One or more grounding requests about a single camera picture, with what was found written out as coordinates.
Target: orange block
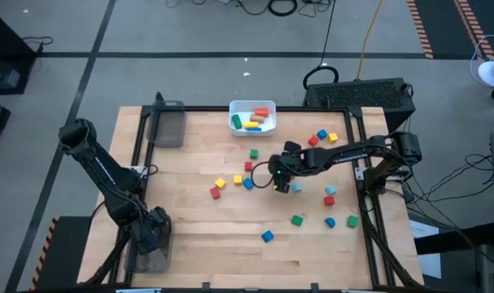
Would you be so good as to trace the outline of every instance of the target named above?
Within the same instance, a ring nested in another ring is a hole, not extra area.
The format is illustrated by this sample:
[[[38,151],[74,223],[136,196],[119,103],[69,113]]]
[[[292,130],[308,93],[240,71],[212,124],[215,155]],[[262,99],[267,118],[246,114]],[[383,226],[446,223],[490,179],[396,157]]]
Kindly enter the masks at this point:
[[[256,114],[258,116],[268,117],[269,116],[269,109],[257,108],[256,110],[254,110],[254,114]]]

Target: red block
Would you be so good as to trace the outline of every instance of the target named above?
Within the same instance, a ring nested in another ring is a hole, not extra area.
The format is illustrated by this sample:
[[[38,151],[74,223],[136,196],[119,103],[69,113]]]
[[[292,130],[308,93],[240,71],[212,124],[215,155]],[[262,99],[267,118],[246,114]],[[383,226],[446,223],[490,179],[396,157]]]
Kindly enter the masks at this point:
[[[252,162],[245,162],[245,171],[252,171]]]
[[[319,138],[317,137],[312,137],[308,140],[308,143],[310,144],[310,146],[314,147],[315,145],[317,145],[317,142],[319,142]]]
[[[330,206],[335,204],[335,199],[333,195],[327,195],[325,196],[325,205]]]
[[[220,198],[220,190],[217,189],[217,187],[211,188],[211,195],[214,199],[219,199]]]

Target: gray floor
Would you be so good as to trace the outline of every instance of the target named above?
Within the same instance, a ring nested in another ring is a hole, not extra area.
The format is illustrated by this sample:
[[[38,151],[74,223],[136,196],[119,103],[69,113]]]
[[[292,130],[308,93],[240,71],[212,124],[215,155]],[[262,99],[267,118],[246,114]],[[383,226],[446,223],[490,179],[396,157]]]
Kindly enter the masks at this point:
[[[108,0],[0,0],[0,16],[21,36],[51,35],[46,51],[89,52]],[[251,10],[261,0],[245,1]],[[329,52],[359,52],[377,1],[338,0]],[[101,51],[313,51],[322,49],[328,15],[277,18],[246,15],[233,3],[182,1],[168,9],[161,0],[118,0]],[[385,2],[369,40],[368,52],[421,53],[413,21],[403,1]],[[78,113],[92,120],[108,147],[120,106],[151,103],[155,92],[190,105],[228,104],[234,99],[272,99],[300,105],[303,76],[317,59],[97,59]],[[356,76],[357,59],[326,59],[341,81]],[[0,291],[9,278],[29,219],[42,189],[86,59],[39,59],[26,92],[0,97],[12,116],[0,140]],[[418,134],[424,160],[415,167],[426,189],[469,153],[487,154],[494,131],[494,101],[474,81],[467,61],[367,59],[363,79],[403,77],[413,84],[417,112],[411,131]],[[310,82],[327,82],[319,74]],[[488,173],[468,171],[433,198],[481,189]],[[19,289],[27,289],[47,227],[53,216],[89,215],[97,191],[71,158],[60,166]],[[430,215],[443,220],[432,209]],[[480,196],[437,204],[462,227],[494,221],[492,190]]]

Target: white paper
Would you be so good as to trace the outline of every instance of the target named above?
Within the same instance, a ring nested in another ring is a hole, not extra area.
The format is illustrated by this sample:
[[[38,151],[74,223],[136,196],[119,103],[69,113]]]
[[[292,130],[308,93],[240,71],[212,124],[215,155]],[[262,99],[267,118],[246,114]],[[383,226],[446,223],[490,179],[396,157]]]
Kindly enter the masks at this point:
[[[422,224],[416,221],[409,220],[411,230],[413,231],[413,238],[421,238],[439,233],[437,227]],[[433,278],[442,278],[442,268],[440,267],[440,254],[430,254],[424,256],[418,256],[420,262],[420,270],[422,274]]]

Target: wooden table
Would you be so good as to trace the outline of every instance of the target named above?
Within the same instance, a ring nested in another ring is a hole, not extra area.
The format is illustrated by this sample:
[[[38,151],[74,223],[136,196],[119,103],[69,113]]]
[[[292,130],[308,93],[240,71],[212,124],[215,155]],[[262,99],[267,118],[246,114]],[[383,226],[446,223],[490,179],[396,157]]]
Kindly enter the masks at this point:
[[[110,153],[123,166],[131,161],[140,111],[140,107],[122,107],[118,115]],[[363,108],[363,115],[368,137],[387,133],[381,108]],[[259,150],[256,162],[261,162],[281,153],[287,140],[307,147],[319,129],[337,133],[336,146],[348,143],[341,113],[278,112],[272,137],[236,138],[229,130],[227,112],[187,112],[184,146],[155,148],[152,163],[160,171],[149,178],[146,194],[148,207],[164,207],[173,219],[172,262],[165,274],[134,274],[132,285],[201,287],[202,282],[210,282],[212,288],[307,289],[316,282],[321,289],[372,288],[361,223],[355,229],[347,227],[348,216],[359,215],[351,164],[296,178],[303,189],[300,193],[281,194],[272,188],[249,191],[233,183],[234,174],[247,176],[243,163],[249,160],[250,149]],[[325,140],[318,146],[333,145]],[[269,179],[268,170],[258,169],[255,180],[263,184]],[[227,185],[221,198],[213,200],[209,189],[218,177]],[[325,207],[324,189],[330,184],[337,187],[335,205]],[[400,190],[393,182],[387,188]],[[423,283],[404,199],[388,193],[381,195],[380,203],[390,249]],[[293,215],[304,218],[300,227],[291,224]],[[324,222],[328,216],[337,221],[333,229]],[[261,239],[266,230],[275,236],[270,243]],[[103,263],[115,244],[116,231],[103,208],[91,226],[79,282]],[[380,282],[386,284],[376,245],[375,251]],[[120,267],[118,279],[123,280],[123,275]]]

